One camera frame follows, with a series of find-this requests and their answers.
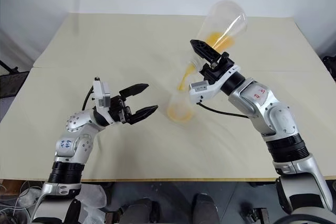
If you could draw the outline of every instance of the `beige tabletop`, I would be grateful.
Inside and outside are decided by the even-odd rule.
[[[70,14],[35,62],[0,123],[0,178],[44,180],[55,143],[81,109],[95,76],[111,91],[150,85],[128,99],[133,112],[159,105],[135,125],[107,127],[83,172],[87,181],[273,180],[266,144],[247,119],[195,107],[186,124],[165,113],[191,54],[199,16]],[[250,18],[228,52],[245,77],[268,85],[297,120],[326,178],[336,178],[335,83],[290,18]],[[238,112],[221,93],[205,103]]]

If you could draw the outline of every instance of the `black stand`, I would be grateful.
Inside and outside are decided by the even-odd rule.
[[[0,99],[14,97],[18,94],[20,88],[25,82],[29,71],[19,72],[17,70],[18,67],[10,68],[2,61],[0,61],[0,65],[9,72],[9,74],[0,76]]]

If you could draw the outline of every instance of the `gray floor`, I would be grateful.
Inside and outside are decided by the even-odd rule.
[[[251,187],[245,182],[141,182],[115,183],[107,209],[148,197],[161,206],[161,222],[190,223],[193,197],[210,195],[218,208],[222,223],[247,223],[241,217],[244,206],[266,207],[271,223],[286,215],[278,203],[275,185]]]
[[[5,114],[7,113],[9,107],[11,106],[12,102],[14,101],[15,97],[8,97],[8,98],[1,98],[0,99],[0,122],[2,118],[4,118]]]

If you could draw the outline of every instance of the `clear plastic cup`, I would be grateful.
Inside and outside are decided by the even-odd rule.
[[[169,101],[167,116],[176,123],[186,123],[195,114],[194,105],[189,99],[189,93],[185,90],[176,90]]]
[[[222,54],[233,46],[235,39],[247,28],[247,17],[244,10],[233,1],[223,0],[212,6],[206,16],[196,39],[206,42]],[[194,54],[190,62],[200,71],[205,63]]]

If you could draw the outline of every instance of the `wire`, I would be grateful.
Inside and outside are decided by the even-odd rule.
[[[304,214],[288,215],[288,216],[282,217],[281,219],[277,220],[276,222],[274,222],[274,224],[289,224],[289,223],[292,223],[293,221],[298,221],[298,220],[312,221],[312,222],[316,222],[319,224],[335,224],[334,222],[328,221],[318,216],[304,215]]]
[[[5,210],[7,210],[7,209],[11,209],[11,210],[13,210],[12,208],[7,207],[7,208],[5,208],[5,209],[0,210],[0,212],[2,212],[4,215],[6,215],[7,213],[5,212]]]
[[[33,207],[33,206],[35,206],[35,205],[36,205],[36,203],[34,203],[34,204],[30,205],[30,206],[27,206],[27,207],[16,208],[16,210],[19,210],[19,211],[21,211],[21,210],[25,210],[25,209],[27,209],[27,208],[29,208],[29,207]],[[0,212],[4,212],[4,211],[7,210],[7,209],[14,210],[14,207],[6,207],[6,208],[0,210]]]
[[[25,208],[29,208],[29,207],[32,207],[36,205],[36,202],[34,202],[33,204],[29,205],[29,206],[26,206],[26,207],[16,207],[16,210],[23,210]],[[11,206],[11,205],[0,205],[0,206],[3,206],[3,207],[7,207],[6,209],[14,209],[14,206]]]
[[[26,182],[28,182],[28,191],[27,191],[25,194],[20,195],[20,194],[21,194],[22,187],[23,187],[23,185],[24,185]],[[30,189],[30,187],[29,187],[29,181],[26,180],[26,181],[21,185],[21,187],[20,187],[20,192],[19,192],[19,196],[18,196],[18,197],[14,197],[14,198],[12,198],[12,199],[1,199],[0,202],[1,202],[1,201],[15,200],[15,199],[18,199],[18,198],[20,198],[20,197],[23,197],[23,196],[25,196],[27,193],[29,193],[29,189]]]
[[[240,117],[240,118],[248,118],[248,116],[245,116],[245,115],[240,115],[240,114],[234,114],[234,113],[228,113],[228,112],[223,112],[223,111],[214,110],[214,109],[211,109],[211,108],[205,106],[204,104],[201,104],[200,102],[198,102],[197,105],[199,105],[199,106],[205,108],[206,110],[210,110],[210,111],[215,112],[215,113],[218,113],[218,114],[237,116],[237,117]]]
[[[25,210],[26,210],[26,213],[28,214],[28,219],[30,220],[32,217],[30,216],[30,213],[29,213],[28,209],[25,208]]]
[[[86,107],[86,103],[88,102],[88,99],[90,97],[90,95],[93,93],[93,86],[90,88],[88,94],[85,97],[84,103],[83,103],[83,107],[82,107],[82,111],[85,110]]]
[[[7,192],[7,188],[4,185],[0,184],[0,186],[5,189],[5,192]]]
[[[30,184],[29,184],[29,181],[26,180],[26,181],[21,185],[21,187],[20,187],[19,197],[17,197],[17,199],[16,199],[16,201],[15,201],[15,206],[14,206],[14,210],[13,210],[13,215],[15,214],[15,210],[16,210],[17,202],[18,202],[18,200],[20,199],[20,197],[22,197],[22,196],[21,196],[22,188],[23,188],[23,185],[24,185],[26,182],[28,182],[28,190],[27,190],[27,192],[26,192],[24,195],[27,195],[27,194],[29,193],[29,190],[30,190]]]
[[[31,186],[31,187],[29,187],[29,188],[27,189],[28,191],[27,191],[24,195],[20,195],[19,197],[16,197],[16,198],[13,198],[13,199],[4,199],[4,200],[15,200],[15,199],[18,199],[18,198],[20,198],[20,197],[23,197],[23,196],[27,195],[27,193],[29,192],[29,190],[32,189],[32,188],[38,188],[39,190],[42,190],[42,188],[39,187],[39,186]],[[34,206],[34,205],[35,205],[35,203],[33,203],[32,205],[27,206],[27,207],[16,207],[16,209],[20,209],[20,210],[22,210],[22,209],[24,209],[24,208],[29,208],[29,207],[32,207],[32,206]],[[12,206],[12,205],[9,205],[9,204],[6,204],[6,203],[2,202],[2,204],[0,204],[0,207],[8,207],[8,208],[12,208],[12,209],[14,209],[15,206]]]

